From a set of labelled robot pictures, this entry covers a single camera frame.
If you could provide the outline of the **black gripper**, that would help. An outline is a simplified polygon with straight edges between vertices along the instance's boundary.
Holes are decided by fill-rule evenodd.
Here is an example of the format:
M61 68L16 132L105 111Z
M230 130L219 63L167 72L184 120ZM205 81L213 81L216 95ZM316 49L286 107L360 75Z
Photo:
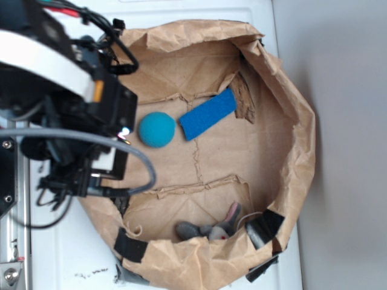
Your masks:
M118 78L105 75L96 80L92 101L70 92L53 92L31 121L45 128L69 129L115 138L123 127L134 129L137 96ZM110 149L96 142L67 138L25 137L22 153L31 160L50 161L49 174L39 181L40 189L59 197L86 196L92 161Z

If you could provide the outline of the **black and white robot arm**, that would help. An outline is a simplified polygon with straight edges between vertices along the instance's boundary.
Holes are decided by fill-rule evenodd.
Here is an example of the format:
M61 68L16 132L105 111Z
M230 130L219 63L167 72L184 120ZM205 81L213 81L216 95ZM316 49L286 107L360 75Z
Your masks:
M39 187L59 198L135 193L100 183L123 178L123 134L135 126L137 96L119 76L138 62L121 65L111 51L123 48L124 26L68 1L1 2L1 116L37 126L20 148L50 163Z

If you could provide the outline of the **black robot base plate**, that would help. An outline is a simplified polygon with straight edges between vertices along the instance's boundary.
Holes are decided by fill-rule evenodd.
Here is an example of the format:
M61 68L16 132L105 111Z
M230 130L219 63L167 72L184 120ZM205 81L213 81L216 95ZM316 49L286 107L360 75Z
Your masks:
M3 218L17 201L16 186L18 181L17 147L11 137L1 137L1 218Z

